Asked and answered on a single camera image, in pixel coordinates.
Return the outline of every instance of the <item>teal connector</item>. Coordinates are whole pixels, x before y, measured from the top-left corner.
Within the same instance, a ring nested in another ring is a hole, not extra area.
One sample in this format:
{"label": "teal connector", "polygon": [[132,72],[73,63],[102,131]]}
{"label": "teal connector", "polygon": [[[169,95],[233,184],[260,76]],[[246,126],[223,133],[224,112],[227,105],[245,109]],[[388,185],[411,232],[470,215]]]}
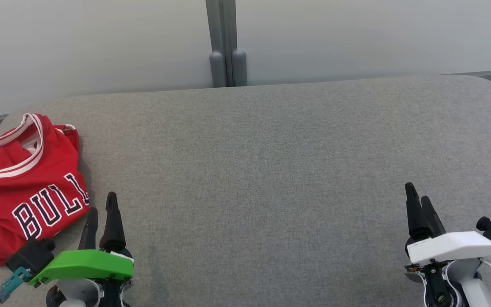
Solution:
{"label": "teal connector", "polygon": [[15,291],[16,288],[22,284],[22,282],[25,282],[31,276],[31,273],[28,272],[28,270],[26,270],[23,266],[16,269],[12,276],[1,284],[0,303],[5,303],[5,301],[10,297],[11,293]]}

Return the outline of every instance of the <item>red jersey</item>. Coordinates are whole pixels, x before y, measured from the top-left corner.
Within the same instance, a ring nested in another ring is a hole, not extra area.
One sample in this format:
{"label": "red jersey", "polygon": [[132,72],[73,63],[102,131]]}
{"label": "red jersey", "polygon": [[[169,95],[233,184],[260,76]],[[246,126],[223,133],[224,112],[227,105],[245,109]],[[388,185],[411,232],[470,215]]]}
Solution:
{"label": "red jersey", "polygon": [[25,114],[0,136],[0,266],[30,237],[53,237],[88,212],[78,133]]}

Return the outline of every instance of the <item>gray bracket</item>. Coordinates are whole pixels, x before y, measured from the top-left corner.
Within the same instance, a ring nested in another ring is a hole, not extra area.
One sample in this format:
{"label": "gray bracket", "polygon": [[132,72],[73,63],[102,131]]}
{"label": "gray bracket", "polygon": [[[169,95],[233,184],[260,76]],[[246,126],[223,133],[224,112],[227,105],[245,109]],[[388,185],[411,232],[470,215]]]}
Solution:
{"label": "gray bracket", "polygon": [[210,54],[213,87],[226,87],[225,57],[219,51]]}
{"label": "gray bracket", "polygon": [[247,86],[246,52],[241,49],[232,51],[234,68],[234,86]]}
{"label": "gray bracket", "polygon": [[246,53],[237,47],[236,0],[206,0],[206,9],[213,87],[247,85]]}

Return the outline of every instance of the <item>gray upholstered bench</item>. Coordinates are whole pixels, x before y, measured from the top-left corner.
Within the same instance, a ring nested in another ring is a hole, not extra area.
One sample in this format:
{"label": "gray upholstered bench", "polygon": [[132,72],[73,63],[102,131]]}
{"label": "gray upholstered bench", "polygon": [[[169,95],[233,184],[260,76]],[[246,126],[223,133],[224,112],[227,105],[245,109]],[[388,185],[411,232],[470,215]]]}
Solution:
{"label": "gray upholstered bench", "polygon": [[[448,231],[491,217],[481,78],[83,96],[14,113],[0,134],[26,112],[77,127],[92,204],[117,192],[133,307],[421,306],[403,275],[404,184]],[[57,250],[76,249],[83,223]],[[47,289],[22,286],[5,306],[42,306]]]}

